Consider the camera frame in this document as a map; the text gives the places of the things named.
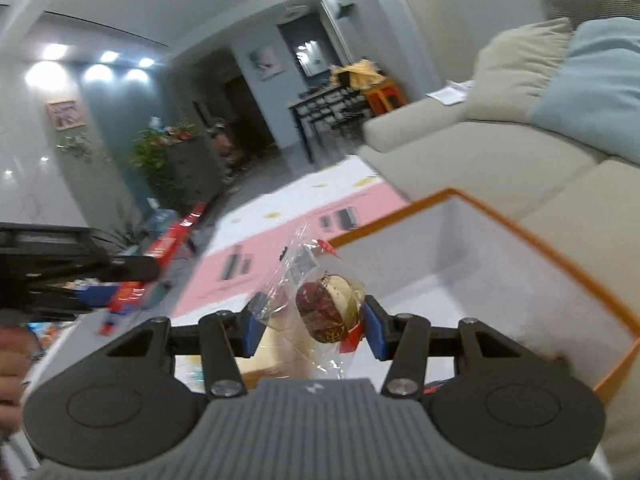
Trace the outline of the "person's hand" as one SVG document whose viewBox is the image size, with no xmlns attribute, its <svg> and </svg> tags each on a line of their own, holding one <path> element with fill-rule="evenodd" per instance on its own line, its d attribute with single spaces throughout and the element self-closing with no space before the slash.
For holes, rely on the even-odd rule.
<svg viewBox="0 0 640 480">
<path fill-rule="evenodd" d="M 1 430 L 15 434 L 22 426 L 23 382 L 32 367 L 35 339 L 21 327 L 1 330 L 0 394 Z"/>
</svg>

